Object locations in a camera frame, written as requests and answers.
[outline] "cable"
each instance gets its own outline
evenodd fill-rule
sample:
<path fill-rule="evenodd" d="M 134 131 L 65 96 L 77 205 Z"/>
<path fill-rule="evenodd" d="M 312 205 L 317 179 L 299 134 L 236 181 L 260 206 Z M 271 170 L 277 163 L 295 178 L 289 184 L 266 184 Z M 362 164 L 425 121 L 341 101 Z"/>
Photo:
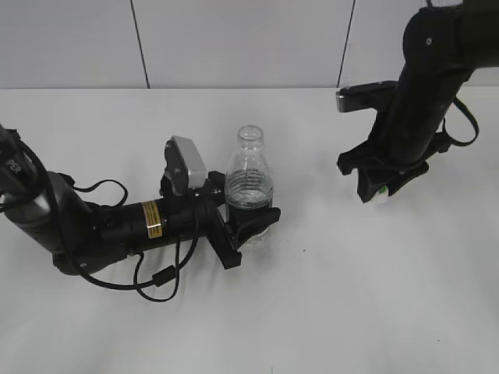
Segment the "cable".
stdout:
<path fill-rule="evenodd" d="M 75 187 L 74 185 L 72 186 L 72 188 L 78 192 L 84 192 L 84 193 L 85 192 L 93 192 L 97 189 L 97 187 L 99 187 L 100 185 L 102 185 L 106 182 L 112 182 L 112 183 L 119 185 L 123 189 L 123 197 L 121 200 L 119 200 L 119 202 L 116 205 L 113 205 L 113 206 L 103 205 L 102 207 L 116 208 L 117 206 L 122 206 L 125 203 L 126 199 L 128 199 L 128 189 L 126 189 L 126 187 L 122 183 L 120 183 L 114 179 L 102 179 L 101 181 L 95 183 L 94 185 L 91 185 L 90 187 L 86 187 L 86 188 Z"/>
<path fill-rule="evenodd" d="M 152 298 L 151 296 L 147 295 L 144 291 L 142 291 L 140 288 L 136 288 L 136 291 L 139 293 L 140 296 L 145 298 L 146 300 L 149 300 L 150 302 L 169 302 L 172 300 L 175 295 L 177 295 L 177 291 L 179 290 L 179 285 L 180 285 L 180 243 L 182 242 L 182 238 L 179 236 L 177 238 L 177 244 L 175 245 L 175 286 L 173 288 L 173 292 L 170 296 L 167 298 Z M 135 271 L 133 272 L 133 284 L 138 284 L 138 276 L 139 276 L 139 268 L 140 265 L 142 265 L 143 261 L 143 252 L 137 253 L 140 257 L 139 261 L 135 265 Z"/>
<path fill-rule="evenodd" d="M 471 146 L 478 139 L 478 135 L 480 134 L 480 127 L 478 125 L 478 121 L 476 120 L 473 113 L 468 109 L 468 107 L 466 107 L 466 105 L 462 101 L 460 101 L 457 97 L 454 99 L 454 101 L 452 101 L 452 103 L 470 121 L 471 126 L 473 127 L 473 130 L 475 130 L 475 137 L 468 142 L 460 142 L 460 141 L 454 139 L 447 132 L 445 118 L 444 118 L 444 124 L 442 126 L 442 132 L 443 132 L 443 134 L 446 135 L 446 137 L 449 138 L 449 141 L 451 142 L 451 144 L 453 146 L 460 146 L 460 147 Z"/>
<path fill-rule="evenodd" d="M 98 287 L 107 288 L 107 289 L 111 289 L 111 290 L 131 291 L 131 290 L 136 290 L 137 288 L 146 288 L 146 287 L 150 287 L 152 285 L 155 285 L 155 282 L 153 280 L 149 280 L 148 282 L 140 283 L 140 284 L 108 283 L 108 282 L 104 282 L 102 280 L 98 280 L 97 278 L 92 277 L 88 272 L 86 272 L 82 267 L 80 267 L 78 262 L 73 257 L 73 254 L 68 250 L 67 241 L 65 239 L 64 231 L 62 230 L 62 227 L 61 227 L 61 219 L 59 216 L 57 200 L 55 199 L 54 189 L 52 187 L 52 183 L 50 181 L 50 177 L 47 173 L 47 170 L 45 169 L 45 166 L 41 163 L 41 161 L 37 157 L 37 155 L 22 140 L 19 140 L 19 143 L 23 149 L 23 152 L 33 162 L 35 168 L 37 169 L 37 171 L 39 173 L 39 178 L 41 179 L 41 181 L 43 181 L 43 184 L 45 186 L 45 192 L 47 194 L 48 205 L 50 206 L 51 220 L 53 222 L 53 225 L 55 226 L 55 231 L 57 232 L 57 234 L 60 238 L 62 250 L 64 251 L 65 256 L 70 261 L 70 263 L 73 266 L 73 268 L 75 269 L 75 271 L 82 278 L 84 278 L 86 281 L 88 281 L 88 282 L 90 282 Z"/>
<path fill-rule="evenodd" d="M 151 296 L 149 296 L 145 292 L 143 292 L 141 289 L 139 289 L 139 288 L 136 289 L 140 296 L 142 296 L 146 300 L 149 300 L 150 302 L 168 302 L 175 297 L 175 295 L 177 294 L 177 290 L 179 289 L 179 284 L 180 284 L 180 270 L 190 261 L 190 259 L 192 258 L 193 254 L 194 254 L 194 251 L 196 250 L 197 242 L 199 239 L 199 233 L 200 233 L 200 222 L 199 222 L 199 217 L 197 214 L 196 207 L 194 206 L 194 203 L 193 203 L 192 195 L 188 194 L 187 198 L 189 199 L 191 208 L 193 210 L 193 217 L 194 217 L 193 240 L 190 243 L 189 251 L 186 253 L 186 256 L 184 257 L 182 262 L 179 262 L 179 260 L 180 260 L 180 243 L 182 241 L 182 238 L 179 236 L 177 239 L 177 244 L 175 246 L 175 288 L 174 288 L 172 294 L 168 298 L 152 298 Z M 133 273 L 133 284 L 137 284 L 137 282 L 138 282 L 139 268 L 142 265 L 143 258 L 144 258 L 143 252 L 138 252 L 137 255 L 140 256 L 140 259 L 137 262 L 137 264 L 135 266 L 135 271 Z"/>

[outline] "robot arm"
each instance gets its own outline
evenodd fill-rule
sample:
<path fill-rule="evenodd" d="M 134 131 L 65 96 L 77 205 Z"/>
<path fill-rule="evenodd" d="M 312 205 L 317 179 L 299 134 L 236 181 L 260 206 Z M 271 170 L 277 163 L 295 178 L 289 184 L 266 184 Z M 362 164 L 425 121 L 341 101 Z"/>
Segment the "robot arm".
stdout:
<path fill-rule="evenodd" d="M 192 140 L 173 136 L 165 146 L 167 167 L 161 180 L 161 199 L 123 205 L 128 192 L 116 206 L 85 202 L 68 175 L 47 172 L 37 155 L 21 141 L 16 131 L 0 126 L 0 213 L 46 248 L 52 262 L 64 274 L 80 275 L 103 288 L 135 290 L 161 286 L 175 279 L 190 260 L 197 239 L 206 236 L 223 267 L 241 264 L 238 248 L 251 236 L 277 222 L 281 211 L 265 207 L 239 212 L 236 220 L 223 221 L 218 207 L 225 203 L 225 176 L 207 173 Z M 179 260 L 180 242 L 192 239 L 186 257 Z M 174 266 L 139 284 L 137 272 L 143 253 L 176 243 Z M 106 266 L 140 255 L 133 284 L 111 284 L 91 276 Z"/>
<path fill-rule="evenodd" d="M 476 69 L 499 66 L 499 4 L 491 3 L 465 0 L 421 9 L 405 30 L 405 66 L 398 82 L 338 92 L 339 111 L 378 112 L 368 140 L 338 158 L 343 175 L 358 169 L 357 192 L 364 203 L 380 189 L 388 187 L 392 196 L 427 173 L 426 160 L 435 153 L 472 143 L 456 142 L 437 130 L 455 103 L 478 132 L 476 120 L 456 95 Z"/>

